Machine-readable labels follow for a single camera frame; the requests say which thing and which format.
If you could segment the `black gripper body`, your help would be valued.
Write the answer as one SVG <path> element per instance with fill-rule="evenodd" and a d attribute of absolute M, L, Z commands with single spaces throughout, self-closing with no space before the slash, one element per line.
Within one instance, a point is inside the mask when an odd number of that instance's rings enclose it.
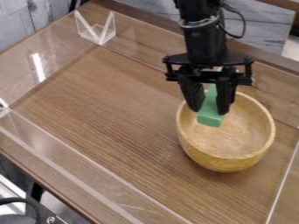
<path fill-rule="evenodd" d="M 162 58 L 165 79 L 177 81 L 182 75 L 198 83 L 226 79 L 228 84 L 250 86 L 253 59 L 228 49 L 222 16 L 192 22 L 182 19 L 180 28 L 186 52 Z"/>

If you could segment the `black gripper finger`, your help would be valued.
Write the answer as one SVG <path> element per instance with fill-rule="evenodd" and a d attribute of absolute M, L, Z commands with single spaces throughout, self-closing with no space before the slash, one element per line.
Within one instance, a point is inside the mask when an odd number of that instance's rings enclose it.
<path fill-rule="evenodd" d="M 202 85 L 186 76 L 178 77 L 178 85 L 189 109 L 197 112 L 205 98 Z"/>
<path fill-rule="evenodd" d="M 229 112 L 229 104 L 234 101 L 234 85 L 230 78 L 218 78 L 216 81 L 216 105 L 220 115 L 225 115 Z"/>

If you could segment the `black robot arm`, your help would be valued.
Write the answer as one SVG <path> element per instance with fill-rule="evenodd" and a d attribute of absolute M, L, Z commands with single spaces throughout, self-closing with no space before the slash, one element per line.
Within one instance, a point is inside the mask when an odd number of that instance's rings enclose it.
<path fill-rule="evenodd" d="M 173 0 L 180 13 L 185 52 L 162 58 L 165 79 L 180 85 L 192 111 L 205 98 L 202 85 L 216 86 L 216 113 L 224 115 L 234 101 L 238 85 L 249 86 L 253 58 L 228 49 L 222 11 L 236 12 L 224 0 Z"/>

